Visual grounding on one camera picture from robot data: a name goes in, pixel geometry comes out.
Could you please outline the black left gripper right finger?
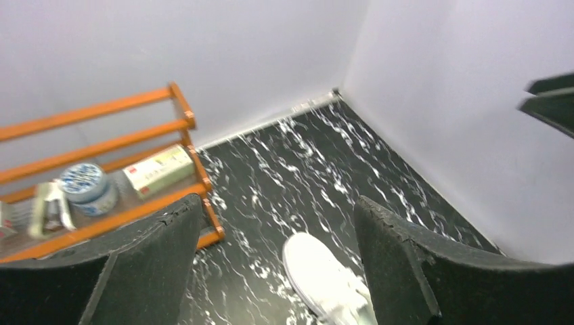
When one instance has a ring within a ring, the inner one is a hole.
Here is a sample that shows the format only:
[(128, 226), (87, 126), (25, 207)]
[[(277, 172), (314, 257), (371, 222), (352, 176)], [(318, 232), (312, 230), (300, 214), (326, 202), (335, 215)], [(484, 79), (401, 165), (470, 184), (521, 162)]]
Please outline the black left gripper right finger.
[(572, 324), (573, 265), (511, 259), (409, 222), (365, 196), (353, 216), (379, 324)]

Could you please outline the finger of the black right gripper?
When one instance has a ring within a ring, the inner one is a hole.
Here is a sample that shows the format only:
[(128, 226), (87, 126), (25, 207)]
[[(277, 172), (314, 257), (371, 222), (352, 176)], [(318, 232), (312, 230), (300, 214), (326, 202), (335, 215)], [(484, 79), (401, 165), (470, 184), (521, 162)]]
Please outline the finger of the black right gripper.
[(518, 109), (573, 138), (573, 73), (532, 81)]

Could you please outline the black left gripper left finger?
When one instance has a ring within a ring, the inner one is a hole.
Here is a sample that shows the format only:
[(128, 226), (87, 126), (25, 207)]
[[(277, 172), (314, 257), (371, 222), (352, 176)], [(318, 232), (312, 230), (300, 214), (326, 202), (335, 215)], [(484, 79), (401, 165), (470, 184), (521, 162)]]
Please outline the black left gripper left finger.
[(161, 211), (45, 259), (1, 265), (2, 324), (176, 324), (202, 201)]

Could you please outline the white sneaker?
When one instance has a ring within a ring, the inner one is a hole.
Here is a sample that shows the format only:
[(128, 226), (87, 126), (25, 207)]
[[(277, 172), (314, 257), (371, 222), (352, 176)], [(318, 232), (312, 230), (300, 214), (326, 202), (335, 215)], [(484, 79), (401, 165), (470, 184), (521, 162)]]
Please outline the white sneaker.
[(298, 232), (282, 250), (286, 275), (320, 324), (376, 324), (371, 294), (362, 277), (345, 267), (316, 237)]

